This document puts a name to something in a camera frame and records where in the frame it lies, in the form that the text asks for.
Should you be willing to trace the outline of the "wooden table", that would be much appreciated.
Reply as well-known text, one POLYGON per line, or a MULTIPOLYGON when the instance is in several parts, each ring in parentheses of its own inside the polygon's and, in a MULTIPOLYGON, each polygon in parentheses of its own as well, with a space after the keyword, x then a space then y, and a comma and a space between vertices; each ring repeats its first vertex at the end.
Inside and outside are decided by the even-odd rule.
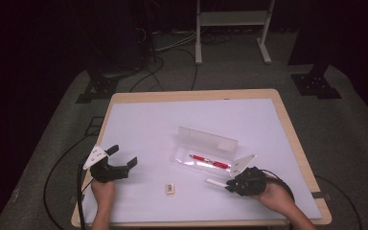
MULTIPOLYGON (((212 100, 250 100, 250 99, 270 99, 274 102, 276 110, 279 115, 280 122, 283 129, 286 132, 286 137, 290 143, 291 149, 294 152, 294 157, 297 161, 298 167, 303 175, 303 178, 310 190, 313 192, 320 192, 316 180, 312 174, 310 164, 306 158, 306 155, 301 147, 299 139, 296 135, 294 127, 288 116, 286 108, 282 102, 279 93, 274 89, 244 89, 244 90, 210 90, 210 91, 179 91, 179 92, 146 92, 146 93, 117 93, 115 94, 107 109, 104 123, 97 144, 101 146, 101 142, 104 135, 105 125, 108 121, 110 110, 114 104, 133 104, 133 103, 164 103, 164 102, 194 102, 194 101, 212 101, 212 100)), ((218 182, 226 182, 228 177, 215 176, 211 174, 211 179, 218 182)), ((331 222, 332 216, 329 208, 323 198, 314 198, 314 201, 319 208, 321 218, 310 219, 317 225, 325 225, 331 222)), ((190 221, 190 222, 178 222, 175 224, 168 224, 162 222, 160 224, 152 223, 146 224, 115 224, 110 221, 111 225, 118 227, 206 227, 206 226, 257 226, 257 225, 284 225, 286 219, 280 215, 279 219, 269 220, 243 220, 243 221, 222 221, 217 225, 210 222, 190 221)))

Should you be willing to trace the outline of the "white table mat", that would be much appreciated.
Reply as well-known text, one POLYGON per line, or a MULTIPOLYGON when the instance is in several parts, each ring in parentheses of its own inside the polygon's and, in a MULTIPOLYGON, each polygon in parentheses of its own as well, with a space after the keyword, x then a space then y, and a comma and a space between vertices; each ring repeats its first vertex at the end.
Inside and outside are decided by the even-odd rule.
POLYGON ((255 155, 253 166, 269 170, 291 188, 297 206, 321 219, 298 167, 274 102, 270 99, 164 103, 116 103, 105 125, 101 146, 119 146, 109 162, 138 159, 128 178, 117 181, 111 220, 115 224, 279 219, 259 201, 209 184, 211 174, 171 160, 179 127, 238 141, 235 157, 255 155), (175 193, 166 194, 173 183, 175 193))

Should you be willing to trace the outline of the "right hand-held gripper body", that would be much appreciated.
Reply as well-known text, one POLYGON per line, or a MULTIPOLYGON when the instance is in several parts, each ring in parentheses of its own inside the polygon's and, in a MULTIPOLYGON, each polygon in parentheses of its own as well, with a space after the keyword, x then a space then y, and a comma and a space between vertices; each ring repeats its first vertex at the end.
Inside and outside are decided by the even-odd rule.
POLYGON ((265 174, 257 167, 249 165, 256 158, 255 155, 245 156, 236 160, 230 168, 231 179, 237 181, 235 193, 240 196, 257 196, 265 190, 265 174))

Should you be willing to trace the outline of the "clear plastic pencil case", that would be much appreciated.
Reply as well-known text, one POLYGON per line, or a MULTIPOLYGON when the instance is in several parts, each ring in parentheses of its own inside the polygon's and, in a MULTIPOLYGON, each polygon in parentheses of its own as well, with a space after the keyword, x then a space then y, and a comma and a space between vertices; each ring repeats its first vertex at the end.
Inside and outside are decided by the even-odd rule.
POLYGON ((216 134, 199 131, 184 126, 178 128, 171 160, 187 169, 228 177, 230 169, 221 169, 194 160, 191 154, 231 165, 235 161, 238 141, 216 134))

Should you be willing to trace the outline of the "person's left hand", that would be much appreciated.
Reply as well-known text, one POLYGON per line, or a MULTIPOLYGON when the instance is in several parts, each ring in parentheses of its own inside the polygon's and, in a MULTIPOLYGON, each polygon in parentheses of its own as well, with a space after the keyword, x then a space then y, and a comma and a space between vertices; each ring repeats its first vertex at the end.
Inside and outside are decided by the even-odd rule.
POLYGON ((116 194, 115 183, 113 181, 102 183, 94 180, 91 184, 91 190, 97 201, 98 209, 111 211, 116 194))

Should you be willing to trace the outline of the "black stand base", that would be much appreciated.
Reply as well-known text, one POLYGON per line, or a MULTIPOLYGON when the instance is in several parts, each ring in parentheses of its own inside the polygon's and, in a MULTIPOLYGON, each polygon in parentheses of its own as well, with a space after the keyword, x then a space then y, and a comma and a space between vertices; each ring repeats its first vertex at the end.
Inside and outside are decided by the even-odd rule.
POLYGON ((110 99, 116 92, 118 81, 112 78, 106 78, 102 74, 88 74, 89 83, 85 90, 79 94, 77 104, 89 104, 93 100, 110 99))
POLYGON ((307 74, 292 74, 291 78, 302 96, 315 96, 317 99, 340 99, 338 91, 325 79, 329 65, 315 63, 307 74))

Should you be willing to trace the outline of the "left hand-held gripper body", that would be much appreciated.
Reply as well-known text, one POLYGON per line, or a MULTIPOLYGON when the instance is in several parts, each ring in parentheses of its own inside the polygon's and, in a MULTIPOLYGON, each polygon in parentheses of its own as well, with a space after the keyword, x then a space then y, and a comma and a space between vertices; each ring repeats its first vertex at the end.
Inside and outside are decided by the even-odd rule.
POLYGON ((84 170, 89 170, 91 176, 102 183, 128 178, 130 168, 127 164, 123 166, 111 166, 108 163, 108 158, 110 156, 108 156, 105 150, 100 146, 94 146, 83 163, 82 168, 84 170))

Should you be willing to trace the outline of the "person's right hand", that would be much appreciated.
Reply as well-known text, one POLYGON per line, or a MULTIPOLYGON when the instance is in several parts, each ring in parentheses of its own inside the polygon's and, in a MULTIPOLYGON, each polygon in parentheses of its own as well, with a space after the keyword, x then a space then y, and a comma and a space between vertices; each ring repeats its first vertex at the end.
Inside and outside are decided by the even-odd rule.
POLYGON ((282 215, 289 213, 295 207, 295 203, 286 189, 273 182, 268 182, 264 191, 259 195, 254 195, 254 198, 269 210, 282 215))

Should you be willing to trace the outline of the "white metal stand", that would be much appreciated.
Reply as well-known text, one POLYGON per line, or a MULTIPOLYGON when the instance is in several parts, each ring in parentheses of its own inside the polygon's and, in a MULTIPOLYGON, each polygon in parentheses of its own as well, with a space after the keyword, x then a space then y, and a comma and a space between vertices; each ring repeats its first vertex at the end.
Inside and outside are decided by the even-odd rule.
POLYGON ((196 0, 195 24, 195 63, 202 63, 201 29, 204 27, 229 26, 262 26, 263 31, 257 37, 257 43, 265 64, 272 62, 265 46, 266 36, 271 22, 276 0, 269 0, 269 5, 263 11, 202 11, 200 0, 196 0))

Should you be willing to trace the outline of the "red pen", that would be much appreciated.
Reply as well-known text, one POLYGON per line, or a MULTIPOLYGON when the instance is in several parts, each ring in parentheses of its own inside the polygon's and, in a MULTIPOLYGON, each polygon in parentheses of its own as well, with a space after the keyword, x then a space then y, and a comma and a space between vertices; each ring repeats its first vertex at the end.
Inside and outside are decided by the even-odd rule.
POLYGON ((193 158, 194 160, 212 165, 214 167, 218 167, 218 168, 225 169, 225 170, 230 169, 230 165, 219 162, 219 161, 214 161, 214 160, 211 160, 211 159, 199 156, 199 155, 193 155, 193 154, 191 154, 190 157, 193 158))

